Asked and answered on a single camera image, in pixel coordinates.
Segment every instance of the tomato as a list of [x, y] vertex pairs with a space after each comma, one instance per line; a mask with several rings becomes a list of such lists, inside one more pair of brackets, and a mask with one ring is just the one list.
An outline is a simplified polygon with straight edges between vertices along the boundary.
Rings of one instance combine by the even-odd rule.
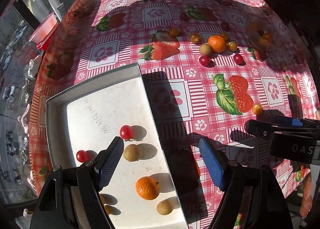
[[223, 31], [229, 31], [230, 30], [229, 23], [228, 22], [221, 23], [221, 28]]
[[81, 163], [86, 162], [89, 159], [87, 152], [83, 150], [78, 151], [76, 157]]
[[186, 13], [181, 13], [180, 14], [180, 19], [182, 21], [187, 21], [189, 19], [188, 15]]
[[179, 34], [180, 34], [180, 31], [177, 28], [172, 28], [169, 31], [169, 35], [172, 36], [172, 37], [179, 36]]
[[240, 54], [235, 54], [235, 55], [233, 56], [233, 61], [234, 61], [236, 64], [240, 65], [240, 64], [242, 64], [242, 62], [243, 62], [243, 57], [242, 57]]
[[265, 32], [261, 38], [265, 41], [272, 42], [272, 34], [270, 32]]
[[225, 32], [220, 33], [219, 36], [223, 37], [225, 41], [228, 41], [229, 39], [229, 34]]
[[190, 41], [193, 44], [201, 43], [201, 37], [198, 33], [193, 33], [190, 35]]
[[199, 62], [200, 62], [200, 64], [202, 64], [203, 66], [208, 66], [208, 65], [210, 64], [211, 60], [210, 60], [210, 57], [201, 56], [201, 57], [199, 58]]
[[262, 114], [262, 111], [263, 111], [263, 108], [260, 103], [257, 103], [252, 107], [252, 112], [254, 115], [260, 115]]
[[237, 48], [237, 43], [236, 42], [230, 42], [228, 44], [228, 48], [230, 51], [235, 52], [238, 48]]
[[133, 130], [129, 125], [123, 125], [120, 129], [120, 137], [124, 140], [130, 140], [133, 137]]

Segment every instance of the orange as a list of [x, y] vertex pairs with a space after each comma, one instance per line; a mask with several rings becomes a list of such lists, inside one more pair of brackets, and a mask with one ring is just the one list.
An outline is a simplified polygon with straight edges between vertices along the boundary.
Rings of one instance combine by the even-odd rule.
[[160, 193], [158, 183], [159, 182], [150, 176], [143, 176], [136, 182], [136, 191], [143, 199], [153, 200]]
[[208, 44], [212, 47], [213, 51], [217, 53], [223, 52], [226, 49], [226, 41], [218, 35], [209, 37]]

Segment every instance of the white tray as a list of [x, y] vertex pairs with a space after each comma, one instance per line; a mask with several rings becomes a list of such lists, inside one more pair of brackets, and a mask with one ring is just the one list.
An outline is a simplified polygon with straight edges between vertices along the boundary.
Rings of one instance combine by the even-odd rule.
[[[95, 113], [92, 114], [87, 108], [89, 105], [103, 121], [99, 127], [93, 118]], [[60, 164], [63, 168], [81, 165], [76, 159], [79, 150], [99, 153], [106, 149], [113, 138], [119, 136], [121, 126], [142, 126], [147, 131], [142, 141], [124, 142], [124, 147], [132, 143], [151, 144], [154, 146], [151, 154], [157, 153], [151, 159], [135, 162], [128, 162], [123, 156], [120, 158], [109, 185], [100, 192], [116, 198], [113, 209], [117, 215], [110, 214], [111, 221], [117, 229], [188, 229], [172, 185], [137, 63], [75, 85], [49, 99], [46, 107], [51, 161], [53, 165]], [[140, 177], [151, 175], [157, 177], [161, 193], [156, 199], [148, 201], [137, 194], [135, 183]], [[76, 189], [73, 189], [73, 198], [78, 221], [83, 228], [88, 228]], [[175, 209], [169, 215], [162, 216], [156, 211], [156, 206], [167, 198], [176, 202]]]

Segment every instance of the pink checkered tablecloth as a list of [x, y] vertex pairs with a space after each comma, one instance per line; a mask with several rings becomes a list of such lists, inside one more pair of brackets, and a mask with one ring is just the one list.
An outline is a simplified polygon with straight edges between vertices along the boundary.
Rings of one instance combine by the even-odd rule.
[[[45, 54], [45, 63], [38, 74], [29, 134], [30, 160], [38, 194], [52, 168], [45, 130], [46, 100], [88, 78], [133, 62], [138, 62], [142, 74], [147, 74], [144, 81], [147, 90], [152, 93], [150, 104], [165, 152], [174, 147], [186, 148], [192, 151], [199, 167], [200, 184], [197, 192], [202, 200], [184, 207], [187, 216], [195, 217], [190, 228], [208, 226], [223, 196], [213, 185], [200, 157], [197, 142], [201, 135], [211, 138], [216, 148], [242, 165], [270, 165], [285, 197], [297, 187], [309, 170], [296, 163], [297, 167], [294, 167], [289, 160], [271, 157], [268, 154], [269, 142], [249, 136], [244, 131], [244, 123], [257, 118], [251, 110], [231, 115], [216, 100], [217, 86], [212, 76], [223, 74], [227, 82], [236, 75], [247, 80], [247, 94], [263, 106], [262, 119], [278, 114], [291, 116], [288, 94], [292, 94], [292, 90], [301, 99], [303, 116], [315, 118], [319, 100], [309, 67], [305, 61], [294, 58], [296, 50], [291, 34], [263, 0], [93, 1], [82, 0], [86, 9], [94, 6], [90, 16], [83, 14], [80, 17], [78, 12], [74, 14], [80, 17], [77, 21], [66, 15], [58, 29], [61, 39], [53, 39], [56, 44], [52, 44], [52, 47], [58, 47]], [[188, 12], [189, 6], [211, 9], [218, 20], [209, 22], [190, 18], [182, 21], [180, 14]], [[263, 62], [255, 60], [247, 51], [250, 43], [244, 23], [249, 13], [267, 19], [282, 42], [282, 46], [268, 53], [268, 58]], [[229, 40], [237, 43], [240, 50], [237, 52], [243, 55], [246, 65], [235, 64], [232, 59], [235, 53], [225, 51], [212, 59], [214, 67], [204, 67], [198, 60], [201, 56], [199, 45], [191, 43], [189, 36], [199, 33], [206, 42], [210, 36], [223, 32], [223, 21], [229, 24]], [[163, 60], [141, 59], [149, 52], [149, 46], [154, 45], [154, 40], [150, 40], [153, 34], [159, 29], [170, 30], [173, 27], [181, 32], [177, 37], [178, 48], [163, 50], [162, 54], [167, 55]], [[74, 63], [69, 74], [52, 80], [48, 77], [48, 70], [52, 69], [48, 64], [58, 60], [59, 51], [72, 51]], [[155, 57], [155, 47], [150, 54]], [[285, 72], [280, 69], [281, 61], [285, 61], [288, 67]], [[164, 88], [161, 85], [163, 83], [170, 84], [170, 88]]]

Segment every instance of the yellow cherry tomato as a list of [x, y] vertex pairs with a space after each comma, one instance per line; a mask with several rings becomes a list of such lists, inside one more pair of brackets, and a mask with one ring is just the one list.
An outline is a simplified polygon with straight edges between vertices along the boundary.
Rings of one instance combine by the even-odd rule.
[[235, 52], [238, 48], [237, 48], [237, 43], [236, 42], [230, 42], [228, 44], [228, 48], [230, 51]]
[[201, 37], [198, 33], [193, 33], [190, 35], [190, 41], [193, 44], [199, 44], [199, 43], [201, 43]]
[[263, 111], [263, 108], [260, 103], [257, 103], [252, 107], [252, 112], [254, 115], [260, 115], [262, 114], [262, 111]]
[[172, 36], [172, 37], [179, 36], [179, 34], [180, 34], [180, 31], [177, 28], [172, 28], [169, 31], [169, 35]]
[[225, 32], [221, 32], [219, 36], [223, 37], [225, 41], [228, 41], [229, 39], [229, 34]]
[[261, 38], [264, 39], [265, 41], [272, 42], [272, 34], [270, 32], [263, 33]]

